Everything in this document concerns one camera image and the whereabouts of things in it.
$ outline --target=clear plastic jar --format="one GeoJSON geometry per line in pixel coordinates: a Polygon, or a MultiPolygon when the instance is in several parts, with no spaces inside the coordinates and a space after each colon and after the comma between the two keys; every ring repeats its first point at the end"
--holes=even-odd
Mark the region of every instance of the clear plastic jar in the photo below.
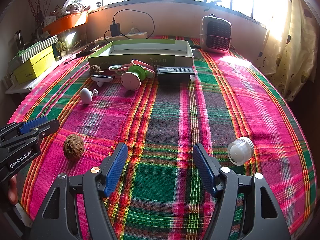
{"type": "Polygon", "coordinates": [[[254,146],[248,137],[240,137],[228,146],[228,157],[237,166],[243,165],[254,154],[254,146]]]}

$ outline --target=metal bolt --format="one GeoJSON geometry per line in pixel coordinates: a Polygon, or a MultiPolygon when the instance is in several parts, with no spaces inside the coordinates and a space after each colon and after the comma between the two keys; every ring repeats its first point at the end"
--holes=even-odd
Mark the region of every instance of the metal bolt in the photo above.
{"type": "Polygon", "coordinates": [[[66,177],[66,174],[65,173],[60,173],[58,175],[58,179],[64,179],[66,177]]]}
{"type": "Polygon", "coordinates": [[[92,169],[91,169],[91,172],[92,173],[97,173],[97,172],[99,172],[100,171],[100,168],[99,167],[93,167],[92,169]]]}
{"type": "Polygon", "coordinates": [[[229,172],[230,172],[230,169],[229,169],[228,167],[222,167],[222,168],[221,168],[221,171],[222,171],[223,173],[229,173],[229,172]]]}
{"type": "Polygon", "coordinates": [[[263,175],[261,173],[255,173],[254,176],[257,178],[257,179],[262,179],[263,178],[263,175]]]}

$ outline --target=patterned curtain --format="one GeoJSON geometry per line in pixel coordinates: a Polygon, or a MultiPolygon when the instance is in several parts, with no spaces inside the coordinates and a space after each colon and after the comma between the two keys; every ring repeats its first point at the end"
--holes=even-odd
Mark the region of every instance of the patterned curtain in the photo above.
{"type": "Polygon", "coordinates": [[[304,0],[269,0],[271,20],[254,65],[292,101],[315,73],[319,25],[304,0]]]}

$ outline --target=space heater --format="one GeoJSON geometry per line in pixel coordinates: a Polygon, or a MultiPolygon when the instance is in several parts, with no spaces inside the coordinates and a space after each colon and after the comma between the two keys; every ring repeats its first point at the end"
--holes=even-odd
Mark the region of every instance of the space heater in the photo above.
{"type": "Polygon", "coordinates": [[[200,28],[201,49],[216,53],[228,53],[231,42],[231,23],[211,14],[204,16],[200,28]]]}

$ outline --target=human hand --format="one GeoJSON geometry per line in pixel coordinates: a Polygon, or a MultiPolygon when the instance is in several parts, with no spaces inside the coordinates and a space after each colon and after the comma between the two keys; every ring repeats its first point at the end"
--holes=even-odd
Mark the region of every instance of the human hand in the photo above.
{"type": "Polygon", "coordinates": [[[17,175],[9,180],[8,199],[12,205],[18,203],[17,175]]]}

